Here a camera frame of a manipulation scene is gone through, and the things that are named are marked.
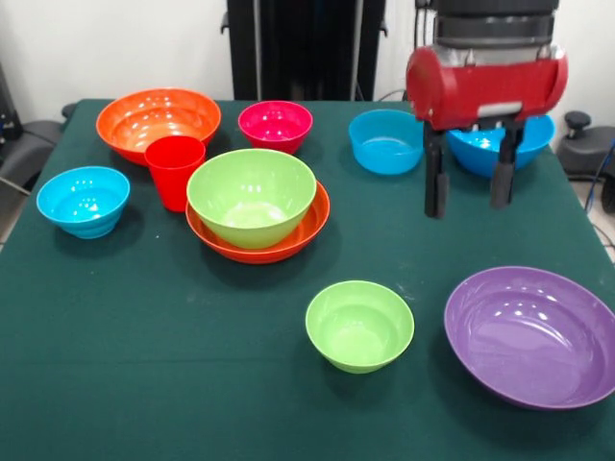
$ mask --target white wall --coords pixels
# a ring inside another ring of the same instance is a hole
[[[570,60],[566,93],[553,110],[557,141],[565,133],[564,113],[587,111],[596,124],[615,124],[615,14],[613,0],[560,0],[555,21],[555,41]],[[405,86],[407,58],[412,50],[414,2],[387,0],[389,36],[381,36],[375,97]]]
[[[404,87],[411,0],[387,0],[375,96]],[[615,123],[613,0],[561,0],[555,36],[570,57],[569,87],[553,111]],[[63,104],[177,85],[233,98],[226,0],[0,0],[0,61],[25,121],[59,118]]]
[[[23,121],[154,86],[233,99],[226,0],[0,0],[0,61]]]

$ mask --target dark green table cover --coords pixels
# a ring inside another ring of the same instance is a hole
[[[132,183],[117,229],[93,241],[50,225],[32,198],[0,254],[0,459],[613,460],[615,407],[526,411],[493,397],[455,359],[443,310],[455,286],[497,265],[570,277],[611,305],[614,272],[555,156],[520,172],[514,203],[448,157],[443,221],[423,215],[424,163],[383,178],[354,161],[347,127],[362,103],[306,103],[299,152],[332,215],[288,261],[245,266],[201,243],[160,205],[147,170],[112,153],[83,101],[38,186],[110,165]],[[248,147],[246,104],[220,104],[209,156]],[[406,298],[416,335],[369,376],[332,368],[311,346],[310,299],[344,279]]]

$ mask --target purple bowl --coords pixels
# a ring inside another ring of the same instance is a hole
[[[615,315],[562,276],[529,267],[474,274],[449,298],[444,325],[466,369],[512,403],[567,410],[615,390]]]

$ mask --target bowl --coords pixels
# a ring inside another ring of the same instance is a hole
[[[309,206],[299,226],[282,242],[264,250],[242,250],[217,237],[203,224],[194,209],[187,205],[185,217],[192,231],[215,252],[233,261],[244,264],[271,264],[288,259],[299,253],[311,242],[329,219],[330,202],[325,187],[319,182],[316,198]]]
[[[106,106],[96,120],[98,135],[128,161],[146,165],[145,150],[172,135],[200,139],[206,146],[220,126],[220,108],[205,94],[156,88],[129,94]]]
[[[423,156],[423,123],[402,110],[377,109],[357,116],[348,129],[357,162],[380,175],[401,175]]]
[[[307,308],[307,336],[338,369],[375,372],[399,357],[414,335],[406,302],[370,281],[342,281],[318,293]]]
[[[478,176],[491,178],[500,156],[504,128],[482,132],[447,133],[453,155],[461,165]],[[547,147],[555,135],[555,124],[549,115],[528,119],[524,140],[517,150],[516,169],[531,163]]]
[[[239,114],[239,129],[253,147],[294,154],[311,130],[309,110],[289,101],[262,101]]]
[[[218,237],[239,248],[271,247],[308,212],[316,178],[283,152],[243,149],[212,158],[190,177],[188,201]]]
[[[565,410],[615,390],[615,315],[557,274],[479,272],[449,298],[444,325],[465,368],[509,402]]]
[[[104,166],[85,166],[52,178],[39,190],[37,207],[49,221],[79,238],[107,235],[131,191],[128,179]]]

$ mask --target magenta bowl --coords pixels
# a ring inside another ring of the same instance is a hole
[[[474,274],[449,298],[444,325],[465,368],[511,403],[568,410],[615,390],[615,315],[562,276],[529,267]]]
[[[239,114],[239,129],[253,147],[294,154],[311,130],[309,110],[289,101],[263,101]]]

